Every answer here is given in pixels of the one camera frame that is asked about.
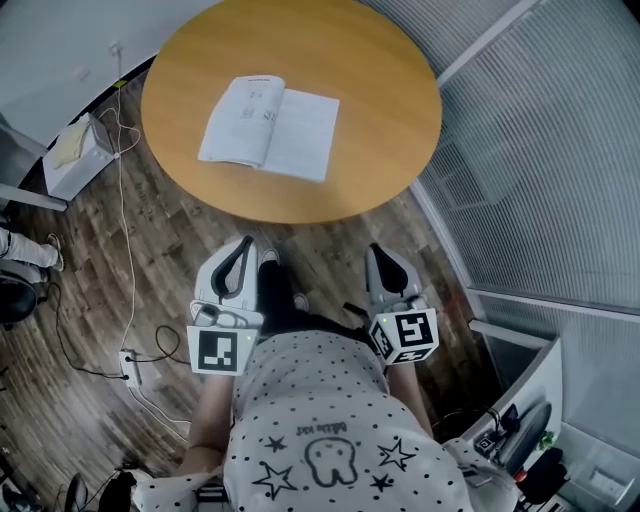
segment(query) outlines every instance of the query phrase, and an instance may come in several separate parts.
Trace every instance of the black chair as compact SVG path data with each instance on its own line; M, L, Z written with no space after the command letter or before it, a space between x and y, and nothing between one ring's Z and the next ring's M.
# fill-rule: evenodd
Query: black chair
M38 297L31 283L16 274L0 272L0 324L10 331L29 316L46 297Z

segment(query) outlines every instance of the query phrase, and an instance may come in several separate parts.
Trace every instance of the black pants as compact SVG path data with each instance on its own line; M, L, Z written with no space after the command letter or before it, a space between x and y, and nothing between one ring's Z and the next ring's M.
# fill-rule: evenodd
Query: black pants
M326 331L373 346L362 328L350 329L324 316L296 309L289 278L277 261L266 261L260 265L257 309L265 317L261 329L264 336L284 332Z

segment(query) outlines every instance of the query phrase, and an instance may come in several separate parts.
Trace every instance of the open booklet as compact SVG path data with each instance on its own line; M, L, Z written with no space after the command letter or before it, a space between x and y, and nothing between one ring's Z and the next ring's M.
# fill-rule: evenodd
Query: open booklet
M211 113L198 160L322 182L339 104L285 89L277 76L238 77Z

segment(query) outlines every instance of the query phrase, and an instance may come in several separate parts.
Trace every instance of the black cord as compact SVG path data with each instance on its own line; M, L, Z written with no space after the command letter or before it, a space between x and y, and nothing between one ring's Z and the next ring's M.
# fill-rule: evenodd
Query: black cord
M94 493L93 493L93 496L91 496L91 498L89 498L89 501L87 501L87 502L84 504L84 507L82 507L80 510L78 510L78 512L84 512L84 510L86 510L86 509L87 509L87 507L89 506L89 503L91 503L91 502L93 501L93 499L98 495L98 493L99 493L102 489L104 489L104 486L105 486L105 485L107 485L107 484L111 481L111 479L112 479L114 476L116 476L118 473L120 473L120 470L119 470L119 469L116 469L113 473L111 473L111 476L110 476L109 478L107 478L107 479L104 481L104 483L100 486L100 488L99 488L96 492L94 492Z
M58 284L51 283L49 285L49 287L47 288L47 299L49 298L49 295L51 293L51 288L57 288L58 289L58 304L56 305L56 334L58 336L58 341L60 342L60 347L62 348L62 353L64 354L64 357L67 359L67 362L69 363L69 366L71 366L71 368L73 368L76 371L88 373L89 375L96 375L98 377L103 377L105 379L128 380L128 377L123 375L123 374L109 374L109 373L104 373L104 372L96 372L96 371L93 371L93 370L89 370L87 368L82 368L82 367L76 366L71 362L71 358L69 358L69 354L67 354L67 349L64 346L64 343L62 341L62 335L60 334L60 329L59 329L59 325L60 325L60 306L62 304L62 290L60 289L60 286L58 286Z
M457 409L449 414L445 414L440 420L436 421L433 425L431 425L432 429L435 429L440 423L451 416L455 416L456 414L463 414L468 412L483 412L488 413L493 417L493 421L496 423L496 432L500 430L500 414L493 407L485 407L485 406L477 406L474 405L472 407L463 407L461 409Z
M62 494L63 487L64 487L64 484L58 487L58 494L56 494L56 500L53 502L53 512L57 512L56 508L58 507L58 499L60 498L60 494Z
M160 339L158 338L158 334L160 333L160 329L167 329L168 331L172 332L175 337L176 337L176 346L173 347L173 350L171 352L167 352L164 348L162 348L162 345L160 345ZM164 359L171 359L172 361L175 361L176 363L180 363L180 364L186 364L191 366L191 363L189 361L183 361L182 359L178 359L176 357L173 357L173 354L175 354L178 349L180 348L180 344L182 343L182 338L180 337L180 334L178 333L178 331L176 331L173 327L171 327L170 325L159 325L158 328L156 329L156 345L158 346L158 350L160 350L160 352L162 352L163 355L158 356L158 357L153 357L151 359L135 359L136 363L155 363L157 361L162 361Z

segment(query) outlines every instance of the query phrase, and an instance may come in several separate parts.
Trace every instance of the white wall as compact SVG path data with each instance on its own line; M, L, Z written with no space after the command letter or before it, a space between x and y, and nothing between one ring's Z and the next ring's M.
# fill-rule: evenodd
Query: white wall
M220 0L8 0L0 7L0 115L47 146L113 84ZM82 80L78 77L88 71Z

